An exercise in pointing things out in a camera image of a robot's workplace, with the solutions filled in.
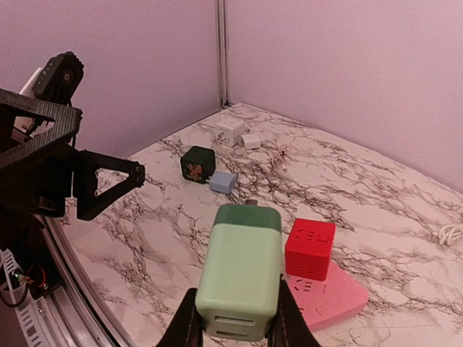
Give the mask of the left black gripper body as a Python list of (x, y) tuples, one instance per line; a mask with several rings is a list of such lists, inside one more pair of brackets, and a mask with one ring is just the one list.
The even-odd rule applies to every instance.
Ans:
[(62, 217), (65, 199), (71, 196), (72, 174), (78, 151), (60, 147), (26, 171), (1, 179), (1, 206), (48, 217)]

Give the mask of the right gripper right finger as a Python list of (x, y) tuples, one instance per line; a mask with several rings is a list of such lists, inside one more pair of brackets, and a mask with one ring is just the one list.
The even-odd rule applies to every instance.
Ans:
[(289, 289), (281, 278), (276, 316), (269, 329), (270, 347), (321, 347), (304, 321), (302, 313)]

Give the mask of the light green cube charger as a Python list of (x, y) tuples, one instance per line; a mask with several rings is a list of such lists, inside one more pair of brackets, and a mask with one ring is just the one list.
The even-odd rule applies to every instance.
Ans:
[(195, 298), (204, 331), (217, 338), (264, 339), (277, 312), (282, 260), (277, 210), (222, 205)]

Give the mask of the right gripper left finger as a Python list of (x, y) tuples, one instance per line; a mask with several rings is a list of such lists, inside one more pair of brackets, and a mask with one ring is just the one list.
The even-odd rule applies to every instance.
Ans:
[(201, 318), (195, 307), (196, 293), (196, 288), (187, 290), (156, 347), (200, 347), (203, 345)]

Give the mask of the pink triangular power strip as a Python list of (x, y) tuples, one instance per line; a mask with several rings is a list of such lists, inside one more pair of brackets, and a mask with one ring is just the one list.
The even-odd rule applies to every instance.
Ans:
[(324, 281), (286, 277), (297, 306), (312, 331), (338, 324), (367, 306), (368, 290), (335, 262)]

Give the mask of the red cube socket adapter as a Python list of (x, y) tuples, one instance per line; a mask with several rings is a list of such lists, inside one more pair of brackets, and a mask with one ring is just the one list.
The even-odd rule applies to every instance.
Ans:
[(328, 275), (336, 225), (297, 218), (286, 240), (287, 275), (324, 281)]

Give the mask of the light blue cube charger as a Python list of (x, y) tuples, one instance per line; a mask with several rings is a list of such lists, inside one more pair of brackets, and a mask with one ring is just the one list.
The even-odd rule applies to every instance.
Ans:
[(230, 194), (237, 180), (235, 173), (216, 171), (210, 181), (209, 187), (214, 192)]

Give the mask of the dark green cube adapter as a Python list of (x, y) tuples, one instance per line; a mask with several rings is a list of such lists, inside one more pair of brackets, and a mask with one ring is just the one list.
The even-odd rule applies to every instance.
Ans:
[(206, 184), (216, 170), (216, 156), (210, 148), (192, 146), (181, 158), (183, 177), (188, 181)]

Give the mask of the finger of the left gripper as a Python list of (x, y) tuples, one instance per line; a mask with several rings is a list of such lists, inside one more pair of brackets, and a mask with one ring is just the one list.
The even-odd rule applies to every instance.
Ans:
[[(18, 116), (50, 121), (52, 127), (26, 142), (15, 143), (15, 137), (22, 134), (14, 126)], [(26, 169), (41, 162), (78, 133), (81, 119), (78, 108), (1, 90), (1, 169)]]
[(77, 218), (92, 220), (113, 202), (140, 188), (145, 166), (137, 161), (87, 150), (77, 152), (74, 163), (74, 198)]

